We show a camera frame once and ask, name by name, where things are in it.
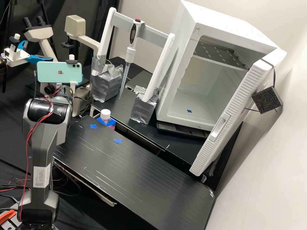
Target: blue tape marker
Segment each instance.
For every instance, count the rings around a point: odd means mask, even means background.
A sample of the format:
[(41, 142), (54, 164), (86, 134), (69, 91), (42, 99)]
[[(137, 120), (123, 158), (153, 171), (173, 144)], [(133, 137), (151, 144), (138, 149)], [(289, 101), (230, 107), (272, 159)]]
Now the blue tape marker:
[(117, 144), (120, 144), (122, 142), (122, 139), (113, 139), (113, 141), (115, 141)]
[(93, 129), (97, 129), (97, 125), (96, 124), (90, 124), (90, 127)]

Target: label sticker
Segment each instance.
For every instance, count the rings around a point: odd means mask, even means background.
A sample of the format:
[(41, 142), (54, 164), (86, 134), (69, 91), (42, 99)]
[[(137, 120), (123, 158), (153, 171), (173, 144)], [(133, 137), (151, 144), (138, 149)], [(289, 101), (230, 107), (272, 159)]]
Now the label sticker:
[(33, 167), (33, 187), (45, 188), (49, 184), (50, 180), (50, 166), (47, 167)]

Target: blue plastic part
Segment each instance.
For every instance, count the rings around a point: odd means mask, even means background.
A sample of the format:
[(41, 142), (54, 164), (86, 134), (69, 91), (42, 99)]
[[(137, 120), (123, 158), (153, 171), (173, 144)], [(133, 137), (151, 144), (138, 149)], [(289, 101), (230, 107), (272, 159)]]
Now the blue plastic part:
[[(28, 42), (28, 40), (23, 40), (20, 42), (17, 46), (18, 49), (23, 50), (23, 45)], [(37, 64), (39, 61), (52, 61), (53, 57), (38, 57), (36, 55), (30, 55), (30, 57), (26, 58), (27, 62), (30, 62), (31, 64)]]
[(104, 124), (105, 126), (114, 126), (116, 124), (116, 121), (113, 120), (112, 118), (110, 118), (108, 120), (108, 122), (105, 122), (104, 120), (102, 120), (100, 117), (98, 117), (96, 119), (99, 123)]
[(23, 40), (22, 42), (20, 42), (20, 43), (18, 44), (17, 48), (23, 50), (23, 45), (24, 45), (24, 43), (27, 42), (27, 41), (28, 41), (28, 40)]
[(122, 142), (122, 139), (113, 139), (113, 141), (115, 141), (117, 144), (120, 144)]
[(28, 57), (26, 60), (32, 64), (37, 64), (39, 61), (52, 61), (53, 58), (52, 57), (44, 58), (44, 57), (38, 57), (36, 55), (30, 55), (30, 57)]

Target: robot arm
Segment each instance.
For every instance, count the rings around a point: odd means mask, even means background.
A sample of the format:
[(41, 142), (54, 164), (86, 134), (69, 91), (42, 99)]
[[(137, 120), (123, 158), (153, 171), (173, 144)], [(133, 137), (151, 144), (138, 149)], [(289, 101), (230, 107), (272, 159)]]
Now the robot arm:
[(51, 229), (57, 217), (59, 196), (50, 190), (50, 173), (53, 150), (65, 142), (72, 115), (72, 95), (68, 86), (61, 86), (57, 95), (49, 101), (30, 99), (24, 110), (23, 131), (30, 129), (45, 115), (52, 114), (33, 131), (30, 139), (32, 153), (31, 190), (25, 192), (18, 208), (20, 229), (45, 226)]

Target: smartphone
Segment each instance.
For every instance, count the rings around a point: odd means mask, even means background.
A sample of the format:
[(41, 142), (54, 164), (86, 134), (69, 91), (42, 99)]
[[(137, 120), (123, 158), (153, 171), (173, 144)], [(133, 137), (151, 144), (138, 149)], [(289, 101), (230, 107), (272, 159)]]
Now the smartphone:
[(42, 83), (70, 83), (83, 81), (82, 65), (68, 64), (67, 62), (44, 62), (37, 63), (37, 80)]

